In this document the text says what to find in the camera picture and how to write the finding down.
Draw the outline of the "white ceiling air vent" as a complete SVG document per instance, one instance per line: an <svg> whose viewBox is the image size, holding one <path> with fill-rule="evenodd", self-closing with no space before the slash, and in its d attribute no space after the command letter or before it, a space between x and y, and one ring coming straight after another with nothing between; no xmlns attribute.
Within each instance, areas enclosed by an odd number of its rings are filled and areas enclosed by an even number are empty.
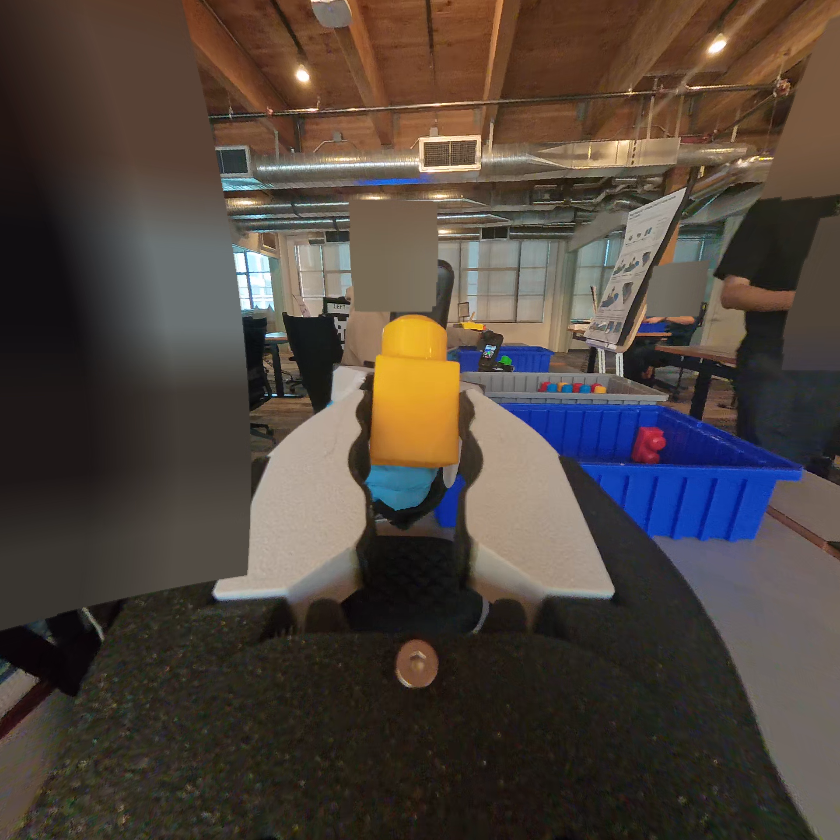
<svg viewBox="0 0 840 840"><path fill-rule="evenodd" d="M428 135L418 139L418 170L442 175L479 172L482 140L480 135Z"/></svg>

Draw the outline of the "orange building block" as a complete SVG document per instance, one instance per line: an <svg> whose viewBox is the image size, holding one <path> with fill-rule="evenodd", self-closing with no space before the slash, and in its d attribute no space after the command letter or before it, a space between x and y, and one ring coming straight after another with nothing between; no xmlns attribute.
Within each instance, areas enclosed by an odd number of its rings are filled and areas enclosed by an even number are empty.
<svg viewBox="0 0 840 840"><path fill-rule="evenodd" d="M459 376L436 321L407 314L385 326L372 384L373 466L441 469L458 462Z"/></svg>

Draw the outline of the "black textured wrist rest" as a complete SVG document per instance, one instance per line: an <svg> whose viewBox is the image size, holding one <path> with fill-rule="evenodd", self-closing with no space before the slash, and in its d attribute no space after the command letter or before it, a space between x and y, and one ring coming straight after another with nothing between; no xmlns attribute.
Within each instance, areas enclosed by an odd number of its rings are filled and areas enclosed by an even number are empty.
<svg viewBox="0 0 840 840"><path fill-rule="evenodd" d="M359 549L358 561L360 588L342 603L357 633L466 635L487 619L489 606L468 587L450 540L377 535Z"/></svg>

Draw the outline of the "person's left hand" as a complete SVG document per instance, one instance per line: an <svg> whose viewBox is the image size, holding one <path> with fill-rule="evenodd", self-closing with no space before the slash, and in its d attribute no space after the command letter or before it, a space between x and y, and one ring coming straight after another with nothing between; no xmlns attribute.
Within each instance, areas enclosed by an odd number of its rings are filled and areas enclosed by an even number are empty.
<svg viewBox="0 0 840 840"><path fill-rule="evenodd" d="M365 484L374 517L402 530L435 509L445 493L441 468L373 465Z"/></svg>

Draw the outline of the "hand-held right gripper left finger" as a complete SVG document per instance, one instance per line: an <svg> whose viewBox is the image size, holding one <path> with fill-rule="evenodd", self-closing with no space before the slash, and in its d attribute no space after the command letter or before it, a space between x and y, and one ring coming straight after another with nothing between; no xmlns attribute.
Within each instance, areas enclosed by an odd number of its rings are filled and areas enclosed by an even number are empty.
<svg viewBox="0 0 840 840"><path fill-rule="evenodd" d="M268 455L250 504L248 569L217 582L219 602L342 602L361 587L355 548L368 525L364 480L350 453L362 373L342 374L341 398L310 417Z"/></svg>

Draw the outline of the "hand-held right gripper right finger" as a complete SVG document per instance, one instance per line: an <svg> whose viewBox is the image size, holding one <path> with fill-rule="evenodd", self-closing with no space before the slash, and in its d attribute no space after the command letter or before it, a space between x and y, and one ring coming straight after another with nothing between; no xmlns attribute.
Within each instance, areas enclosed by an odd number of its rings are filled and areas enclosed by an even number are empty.
<svg viewBox="0 0 840 840"><path fill-rule="evenodd" d="M560 457L481 390L460 394L456 548L489 602L610 600L615 587Z"/></svg>

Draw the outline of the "blue plastic bin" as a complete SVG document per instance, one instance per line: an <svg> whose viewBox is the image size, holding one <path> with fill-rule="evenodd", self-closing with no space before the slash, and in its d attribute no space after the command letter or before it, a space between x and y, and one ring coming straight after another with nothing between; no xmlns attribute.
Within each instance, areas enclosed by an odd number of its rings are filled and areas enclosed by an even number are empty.
<svg viewBox="0 0 840 840"><path fill-rule="evenodd" d="M502 371L502 357L508 357L506 362L511 372L548 372L553 357L553 351L536 345L505 344L503 343L492 362L481 362L487 355L487 346L483 343L477 346L461 346L448 351L448 359L458 362L462 372L491 372Z"/></svg>
<svg viewBox="0 0 840 840"><path fill-rule="evenodd" d="M802 477L789 460L665 407L502 407L575 461L651 537L753 539L777 483ZM641 426L665 432L658 465L631 461ZM456 525L463 486L457 476L445 490L434 510L439 525Z"/></svg>

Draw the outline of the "wooden office desk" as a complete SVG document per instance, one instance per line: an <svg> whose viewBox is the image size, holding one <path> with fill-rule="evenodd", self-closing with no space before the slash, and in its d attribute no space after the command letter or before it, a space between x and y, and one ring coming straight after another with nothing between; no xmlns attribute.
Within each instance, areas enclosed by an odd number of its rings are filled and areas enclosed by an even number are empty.
<svg viewBox="0 0 840 840"><path fill-rule="evenodd" d="M689 415L698 421L703 419L707 398L713 379L730 384L736 377L736 352L719 350L707 345L682 346L659 345L657 351L674 356L674 366L681 370L696 372L694 391L691 397Z"/></svg>

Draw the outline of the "black handheld device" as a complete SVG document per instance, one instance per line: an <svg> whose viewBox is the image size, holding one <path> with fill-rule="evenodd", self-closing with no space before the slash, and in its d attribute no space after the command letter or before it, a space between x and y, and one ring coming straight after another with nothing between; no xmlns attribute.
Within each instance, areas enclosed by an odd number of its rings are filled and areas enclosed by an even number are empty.
<svg viewBox="0 0 840 840"><path fill-rule="evenodd" d="M479 372L507 372L509 364L500 361L500 350L503 344L503 336L491 330L484 330L479 333L479 341L476 349L479 353L477 367Z"/></svg>

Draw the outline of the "grey plastic bin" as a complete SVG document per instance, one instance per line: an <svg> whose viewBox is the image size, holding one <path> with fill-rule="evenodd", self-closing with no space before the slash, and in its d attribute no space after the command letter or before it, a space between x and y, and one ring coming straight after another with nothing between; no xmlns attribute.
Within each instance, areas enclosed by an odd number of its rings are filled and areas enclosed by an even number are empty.
<svg viewBox="0 0 840 840"><path fill-rule="evenodd" d="M614 374L551 372L462 372L461 380L478 385L498 404L657 405L667 395ZM538 393L541 382L586 382L606 386L606 394Z"/></svg>

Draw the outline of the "red two-stud building block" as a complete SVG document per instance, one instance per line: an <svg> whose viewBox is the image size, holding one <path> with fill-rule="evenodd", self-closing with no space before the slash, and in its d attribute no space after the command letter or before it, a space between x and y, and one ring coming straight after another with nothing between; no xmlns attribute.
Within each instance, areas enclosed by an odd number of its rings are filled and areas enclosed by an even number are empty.
<svg viewBox="0 0 840 840"><path fill-rule="evenodd" d="M631 461L638 465L654 466L660 463L661 453L667 445L665 432L657 426L641 426L637 430Z"/></svg>

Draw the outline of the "silver ventilation duct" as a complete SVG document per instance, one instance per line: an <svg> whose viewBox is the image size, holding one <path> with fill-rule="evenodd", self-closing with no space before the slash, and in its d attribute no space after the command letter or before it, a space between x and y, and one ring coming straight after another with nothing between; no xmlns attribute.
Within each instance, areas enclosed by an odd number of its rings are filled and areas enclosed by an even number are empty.
<svg viewBox="0 0 840 840"><path fill-rule="evenodd" d="M683 143L678 139L563 143L495 143L472 169L426 167L419 148L255 156L251 174L275 189L321 186L409 186L536 182L661 175L674 167L715 168L758 156L747 143Z"/></svg>

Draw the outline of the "black office chair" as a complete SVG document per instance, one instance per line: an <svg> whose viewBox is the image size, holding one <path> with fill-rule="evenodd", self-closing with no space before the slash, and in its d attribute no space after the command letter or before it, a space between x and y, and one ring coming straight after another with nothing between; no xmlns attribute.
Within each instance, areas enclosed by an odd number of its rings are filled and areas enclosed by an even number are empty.
<svg viewBox="0 0 840 840"><path fill-rule="evenodd" d="M297 363L313 412L320 413L332 400L333 371L341 363L343 348L330 315L295 317L282 313L291 356Z"/></svg>

